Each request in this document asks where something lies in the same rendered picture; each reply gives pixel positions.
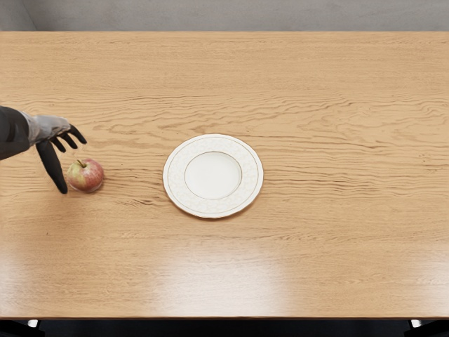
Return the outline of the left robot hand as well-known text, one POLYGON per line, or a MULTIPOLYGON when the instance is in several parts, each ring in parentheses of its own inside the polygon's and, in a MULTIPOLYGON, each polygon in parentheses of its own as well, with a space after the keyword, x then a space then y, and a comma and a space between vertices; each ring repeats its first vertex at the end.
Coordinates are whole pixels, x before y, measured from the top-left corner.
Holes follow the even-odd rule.
POLYGON ((56 146, 59 151, 66 152, 65 146, 60 142, 60 139, 63 139, 72 149, 77 149, 78 145, 71 138, 71 135, 73 135, 81 144, 86 144, 87 140, 81 132, 64 117, 53 115, 32 116, 25 112, 20 113, 27 121, 29 127, 29 144, 35 146, 43 167, 51 180, 55 183, 59 192, 67 194, 68 187, 54 146, 56 146))

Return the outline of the white patterned plate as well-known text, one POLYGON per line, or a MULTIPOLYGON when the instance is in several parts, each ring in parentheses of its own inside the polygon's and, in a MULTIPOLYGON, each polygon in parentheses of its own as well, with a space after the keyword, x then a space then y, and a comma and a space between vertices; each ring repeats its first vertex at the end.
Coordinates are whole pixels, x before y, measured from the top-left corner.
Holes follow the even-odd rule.
POLYGON ((200 218, 225 218, 259 195, 264 169, 257 152, 238 138, 204 134, 179 144, 163 167, 163 186, 182 211, 200 218))

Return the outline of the red green apple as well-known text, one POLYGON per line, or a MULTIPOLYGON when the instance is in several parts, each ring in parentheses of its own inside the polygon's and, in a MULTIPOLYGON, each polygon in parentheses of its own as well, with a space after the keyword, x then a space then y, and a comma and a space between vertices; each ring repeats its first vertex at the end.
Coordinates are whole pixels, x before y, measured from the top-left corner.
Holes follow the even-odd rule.
POLYGON ((96 160, 76 160, 67 169, 67 180, 75 190, 91 193, 101 187, 104 180, 104 170, 96 160))

